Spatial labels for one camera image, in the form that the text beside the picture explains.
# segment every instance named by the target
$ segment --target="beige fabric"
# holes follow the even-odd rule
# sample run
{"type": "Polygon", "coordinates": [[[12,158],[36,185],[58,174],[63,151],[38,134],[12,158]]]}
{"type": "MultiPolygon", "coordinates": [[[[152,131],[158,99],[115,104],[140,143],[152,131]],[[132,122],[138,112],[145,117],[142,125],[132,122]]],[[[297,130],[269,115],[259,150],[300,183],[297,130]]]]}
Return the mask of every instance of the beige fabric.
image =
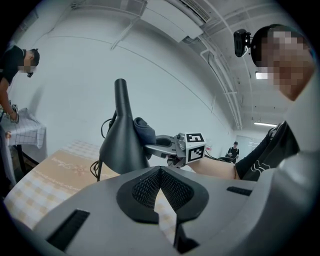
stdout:
{"type": "MultiPolygon", "coordinates": [[[[13,218],[34,228],[51,209],[96,182],[90,166],[98,158],[98,146],[78,140],[58,150],[38,164],[10,191],[4,199],[8,211],[13,218]]],[[[101,180],[116,176],[116,172],[103,165],[101,180]]],[[[173,244],[177,216],[161,190],[154,210],[159,214],[159,228],[173,244]]]]}

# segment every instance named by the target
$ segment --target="air conditioner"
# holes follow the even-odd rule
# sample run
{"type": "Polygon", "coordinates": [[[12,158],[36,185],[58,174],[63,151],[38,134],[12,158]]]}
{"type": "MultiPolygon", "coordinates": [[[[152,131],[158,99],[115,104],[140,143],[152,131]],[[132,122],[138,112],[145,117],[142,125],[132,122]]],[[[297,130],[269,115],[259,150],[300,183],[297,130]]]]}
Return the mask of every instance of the air conditioner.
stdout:
{"type": "Polygon", "coordinates": [[[203,33],[200,26],[176,6],[165,0],[148,0],[141,20],[162,30],[177,42],[203,33]]]}

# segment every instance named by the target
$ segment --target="tablecloth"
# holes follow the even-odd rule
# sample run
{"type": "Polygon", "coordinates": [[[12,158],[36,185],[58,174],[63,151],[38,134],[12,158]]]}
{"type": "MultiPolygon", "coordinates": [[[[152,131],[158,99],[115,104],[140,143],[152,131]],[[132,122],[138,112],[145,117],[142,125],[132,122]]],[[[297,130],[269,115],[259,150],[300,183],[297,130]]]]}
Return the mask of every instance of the tablecloth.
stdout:
{"type": "MultiPolygon", "coordinates": [[[[38,164],[4,199],[12,217],[32,229],[54,207],[95,183],[90,166],[99,159],[99,149],[76,140],[38,164]]],[[[101,180],[115,176],[116,172],[102,165],[101,180]]],[[[159,214],[160,230],[173,244],[177,215],[161,190],[154,210],[159,214]]]]}
{"type": "Polygon", "coordinates": [[[11,122],[3,116],[0,123],[1,155],[6,176],[15,185],[16,178],[12,164],[9,146],[35,145],[40,149],[44,143],[46,127],[28,111],[22,108],[18,111],[19,123],[11,122]]]}

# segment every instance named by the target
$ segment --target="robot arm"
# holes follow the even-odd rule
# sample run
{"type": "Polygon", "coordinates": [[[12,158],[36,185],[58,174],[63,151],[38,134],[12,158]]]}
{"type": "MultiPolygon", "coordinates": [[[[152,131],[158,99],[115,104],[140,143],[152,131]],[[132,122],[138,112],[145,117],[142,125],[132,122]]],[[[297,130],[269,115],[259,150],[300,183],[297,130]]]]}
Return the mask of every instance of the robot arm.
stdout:
{"type": "Polygon", "coordinates": [[[206,141],[200,132],[179,133],[176,136],[156,136],[155,145],[145,145],[148,154],[167,159],[169,167],[181,168],[205,157],[206,141]]]}

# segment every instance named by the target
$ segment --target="ceiling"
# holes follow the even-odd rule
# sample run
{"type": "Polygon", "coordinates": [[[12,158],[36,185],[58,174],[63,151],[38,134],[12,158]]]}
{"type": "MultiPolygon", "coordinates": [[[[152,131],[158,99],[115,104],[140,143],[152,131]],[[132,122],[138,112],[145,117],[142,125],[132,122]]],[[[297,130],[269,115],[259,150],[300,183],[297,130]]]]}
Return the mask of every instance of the ceiling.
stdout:
{"type": "MultiPolygon", "coordinates": [[[[202,29],[218,46],[229,66],[228,74],[234,82],[241,106],[242,129],[252,129],[255,126],[254,121],[273,124],[282,122],[283,115],[290,105],[289,100],[266,80],[256,79],[255,72],[258,69],[249,55],[250,50],[244,57],[237,57],[234,52],[233,35],[225,23],[205,0],[196,2],[211,15],[211,20],[202,29]]],[[[232,33],[245,29],[253,36],[258,29],[270,24],[297,27],[278,3],[272,0],[208,0],[208,2],[225,19],[232,33]]]]}

